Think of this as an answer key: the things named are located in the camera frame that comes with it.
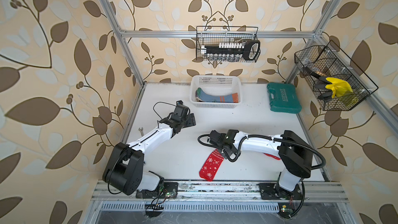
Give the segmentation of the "blue orange striped sock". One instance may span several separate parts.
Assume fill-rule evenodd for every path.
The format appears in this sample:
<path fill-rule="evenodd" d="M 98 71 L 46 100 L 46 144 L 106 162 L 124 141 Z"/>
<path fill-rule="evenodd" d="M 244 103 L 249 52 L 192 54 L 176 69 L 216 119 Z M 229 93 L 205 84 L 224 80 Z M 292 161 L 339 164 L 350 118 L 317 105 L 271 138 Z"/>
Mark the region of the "blue orange striped sock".
<path fill-rule="evenodd" d="M 204 102 L 213 102 L 213 103 L 238 103 L 239 102 L 239 95 L 238 93 L 232 93 L 225 96 L 214 96 L 205 93 L 201 88 L 196 90 L 202 100 Z"/>

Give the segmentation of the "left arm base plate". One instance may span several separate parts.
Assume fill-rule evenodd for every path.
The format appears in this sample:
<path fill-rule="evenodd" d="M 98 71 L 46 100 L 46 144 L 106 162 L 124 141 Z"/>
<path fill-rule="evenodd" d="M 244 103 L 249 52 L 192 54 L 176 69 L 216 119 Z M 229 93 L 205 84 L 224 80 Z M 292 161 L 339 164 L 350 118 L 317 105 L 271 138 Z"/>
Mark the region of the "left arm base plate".
<path fill-rule="evenodd" d="M 171 182 L 162 182 L 154 191 L 149 190 L 138 190 L 136 192 L 137 199 L 169 199 L 169 198 L 176 198 L 178 195 L 178 183 L 171 181 Z"/>

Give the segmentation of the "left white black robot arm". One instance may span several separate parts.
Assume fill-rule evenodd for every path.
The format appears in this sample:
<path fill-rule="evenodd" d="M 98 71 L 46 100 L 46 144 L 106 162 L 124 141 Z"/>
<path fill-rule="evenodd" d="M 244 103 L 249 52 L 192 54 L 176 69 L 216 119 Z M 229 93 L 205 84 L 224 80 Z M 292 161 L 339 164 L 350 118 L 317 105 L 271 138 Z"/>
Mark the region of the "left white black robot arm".
<path fill-rule="evenodd" d="M 127 144 L 118 143 L 111 153 L 102 180 L 127 196 L 136 191 L 161 195 L 164 178 L 154 172 L 144 172 L 145 154 L 171 140 L 182 129 L 196 125 L 194 114 L 183 101 L 177 101 L 175 109 L 157 122 L 157 126 L 139 139 Z"/>

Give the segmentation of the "blue green toe sock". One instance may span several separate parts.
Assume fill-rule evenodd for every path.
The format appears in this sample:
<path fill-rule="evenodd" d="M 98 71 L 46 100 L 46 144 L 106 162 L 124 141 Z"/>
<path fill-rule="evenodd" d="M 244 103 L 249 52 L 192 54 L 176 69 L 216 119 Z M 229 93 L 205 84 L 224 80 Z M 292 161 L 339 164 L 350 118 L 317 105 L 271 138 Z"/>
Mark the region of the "blue green toe sock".
<path fill-rule="evenodd" d="M 198 102 L 204 102 L 197 91 L 195 92 L 195 98 Z"/>

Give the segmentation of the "red bear sock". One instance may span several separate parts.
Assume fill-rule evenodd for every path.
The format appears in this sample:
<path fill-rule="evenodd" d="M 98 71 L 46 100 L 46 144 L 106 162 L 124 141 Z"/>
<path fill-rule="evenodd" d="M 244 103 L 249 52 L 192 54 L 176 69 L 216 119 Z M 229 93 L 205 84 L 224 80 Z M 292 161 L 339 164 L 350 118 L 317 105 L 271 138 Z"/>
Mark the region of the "red bear sock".
<path fill-rule="evenodd" d="M 200 169 L 200 178 L 206 181 L 213 181 L 223 161 L 224 157 L 217 149 L 215 149 L 209 155 L 202 168 Z"/>
<path fill-rule="evenodd" d="M 264 153 L 266 156 L 268 156 L 268 157 L 271 157 L 271 158 L 273 158 L 273 159 L 275 159 L 275 160 L 278 160 L 278 161 L 280 161 L 281 159 L 279 158 L 279 157 L 277 157 L 277 156 L 274 156 L 274 155 L 271 155 L 271 154 L 267 154 L 267 153 Z"/>

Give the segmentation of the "white plastic basket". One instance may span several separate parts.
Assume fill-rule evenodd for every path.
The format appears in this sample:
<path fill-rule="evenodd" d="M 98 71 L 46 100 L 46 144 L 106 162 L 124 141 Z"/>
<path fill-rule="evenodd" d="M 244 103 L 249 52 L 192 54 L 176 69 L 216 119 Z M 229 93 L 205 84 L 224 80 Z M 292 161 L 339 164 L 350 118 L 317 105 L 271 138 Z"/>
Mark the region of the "white plastic basket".
<path fill-rule="evenodd" d="M 238 93 L 238 103 L 213 103 L 198 102 L 195 98 L 195 92 L 201 88 L 205 93 L 214 96 L 225 96 L 232 93 Z M 205 108 L 235 108 L 240 106 L 243 101 L 240 79 L 236 76 L 219 75 L 197 75 L 194 76 L 190 85 L 190 102 L 196 107 Z"/>

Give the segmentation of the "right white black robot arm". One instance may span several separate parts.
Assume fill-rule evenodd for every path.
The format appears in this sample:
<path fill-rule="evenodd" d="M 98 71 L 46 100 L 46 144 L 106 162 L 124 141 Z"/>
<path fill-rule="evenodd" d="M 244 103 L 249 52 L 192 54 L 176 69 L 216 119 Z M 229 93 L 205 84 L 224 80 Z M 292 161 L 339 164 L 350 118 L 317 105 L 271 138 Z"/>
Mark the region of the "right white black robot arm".
<path fill-rule="evenodd" d="M 322 169 L 326 159 L 293 131 L 284 131 L 282 135 L 248 134 L 238 130 L 210 134 L 198 137 L 201 145 L 214 148 L 221 157 L 236 162 L 243 151 L 255 151 L 278 158 L 284 164 L 277 187 L 293 192 L 302 180 L 310 178 L 313 170 Z"/>

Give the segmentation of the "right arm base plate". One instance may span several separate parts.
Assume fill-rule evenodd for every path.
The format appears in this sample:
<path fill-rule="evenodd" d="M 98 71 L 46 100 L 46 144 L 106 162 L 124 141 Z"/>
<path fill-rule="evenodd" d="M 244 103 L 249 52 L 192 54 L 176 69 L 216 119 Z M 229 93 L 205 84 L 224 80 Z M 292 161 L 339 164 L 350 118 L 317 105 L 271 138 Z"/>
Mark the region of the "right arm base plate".
<path fill-rule="evenodd" d="M 290 192 L 281 188 L 277 183 L 259 183 L 259 191 L 262 200 L 301 200 L 303 198 L 303 192 L 299 185 L 295 186 L 295 189 Z"/>

